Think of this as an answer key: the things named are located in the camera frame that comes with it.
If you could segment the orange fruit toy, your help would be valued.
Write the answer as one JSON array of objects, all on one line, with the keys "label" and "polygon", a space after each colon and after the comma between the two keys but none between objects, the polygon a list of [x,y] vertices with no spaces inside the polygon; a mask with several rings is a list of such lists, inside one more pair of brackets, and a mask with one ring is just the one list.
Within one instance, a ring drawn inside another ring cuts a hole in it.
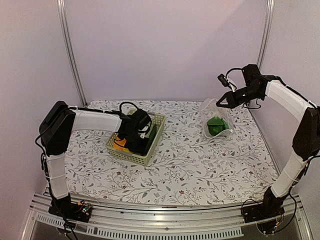
[{"label": "orange fruit toy", "polygon": [[129,150],[125,147],[125,144],[126,144],[126,140],[125,139],[122,139],[122,140],[118,140],[118,139],[115,139],[113,141],[113,148],[116,149],[116,150],[120,150],[120,151],[123,151],[123,152],[129,152]]}]

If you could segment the clear zip top bag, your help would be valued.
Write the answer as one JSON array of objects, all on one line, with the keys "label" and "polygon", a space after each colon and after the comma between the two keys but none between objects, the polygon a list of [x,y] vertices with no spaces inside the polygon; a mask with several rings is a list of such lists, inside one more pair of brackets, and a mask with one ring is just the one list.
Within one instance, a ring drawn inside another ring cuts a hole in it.
[{"label": "clear zip top bag", "polygon": [[235,133],[231,115],[225,108],[216,106],[215,98],[207,98],[199,107],[204,136],[208,139],[226,137]]}]

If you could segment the green bok choy toy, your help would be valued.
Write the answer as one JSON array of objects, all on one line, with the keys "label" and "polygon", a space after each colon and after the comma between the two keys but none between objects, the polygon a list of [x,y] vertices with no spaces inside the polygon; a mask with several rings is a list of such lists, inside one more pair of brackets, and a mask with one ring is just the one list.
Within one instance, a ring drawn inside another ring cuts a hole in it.
[{"label": "green bok choy toy", "polygon": [[206,122],[208,132],[211,136],[216,136],[224,130],[229,129],[227,122],[220,117],[214,116]]}]

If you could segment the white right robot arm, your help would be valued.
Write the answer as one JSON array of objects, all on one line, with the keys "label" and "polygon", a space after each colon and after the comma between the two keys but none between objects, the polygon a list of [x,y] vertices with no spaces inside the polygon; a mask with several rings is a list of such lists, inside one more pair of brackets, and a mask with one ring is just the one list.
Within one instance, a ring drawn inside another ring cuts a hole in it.
[{"label": "white right robot arm", "polygon": [[320,173],[320,108],[275,75],[255,73],[245,79],[243,88],[236,88],[224,74],[217,79],[230,89],[218,100],[218,107],[234,109],[250,100],[269,99],[296,123],[291,153],[277,179],[263,193],[258,208],[262,218],[269,218],[303,178]]}]

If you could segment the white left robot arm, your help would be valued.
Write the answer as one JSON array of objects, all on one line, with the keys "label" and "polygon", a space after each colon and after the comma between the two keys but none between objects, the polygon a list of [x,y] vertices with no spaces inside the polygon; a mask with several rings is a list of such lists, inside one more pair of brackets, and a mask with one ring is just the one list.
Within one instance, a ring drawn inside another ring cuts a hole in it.
[{"label": "white left robot arm", "polygon": [[126,115],[122,110],[98,110],[69,106],[64,101],[57,101],[46,115],[39,127],[39,138],[46,156],[48,182],[55,202],[55,209],[63,216],[74,213],[74,205],[65,199],[69,195],[66,172],[65,153],[70,137],[75,131],[110,131],[126,140],[128,148],[133,151],[145,150],[147,142],[142,134],[152,129],[151,116],[141,108]]}]

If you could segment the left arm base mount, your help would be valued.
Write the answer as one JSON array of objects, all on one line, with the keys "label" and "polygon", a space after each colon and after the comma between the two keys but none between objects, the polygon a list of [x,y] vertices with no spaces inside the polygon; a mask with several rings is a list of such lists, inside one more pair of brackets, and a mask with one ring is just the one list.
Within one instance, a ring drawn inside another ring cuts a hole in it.
[{"label": "left arm base mount", "polygon": [[55,199],[53,198],[48,212],[51,215],[62,217],[67,220],[74,220],[79,222],[88,223],[92,214],[92,205],[85,203],[83,200],[74,203],[69,196]]}]

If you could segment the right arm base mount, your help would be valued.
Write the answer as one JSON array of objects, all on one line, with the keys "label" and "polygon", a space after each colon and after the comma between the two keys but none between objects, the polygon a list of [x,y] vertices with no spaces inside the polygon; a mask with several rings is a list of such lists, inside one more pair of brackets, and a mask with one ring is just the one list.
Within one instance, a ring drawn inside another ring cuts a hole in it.
[{"label": "right arm base mount", "polygon": [[262,202],[257,202],[249,198],[242,203],[240,213],[245,223],[252,223],[282,216],[285,210],[282,205],[267,208]]}]

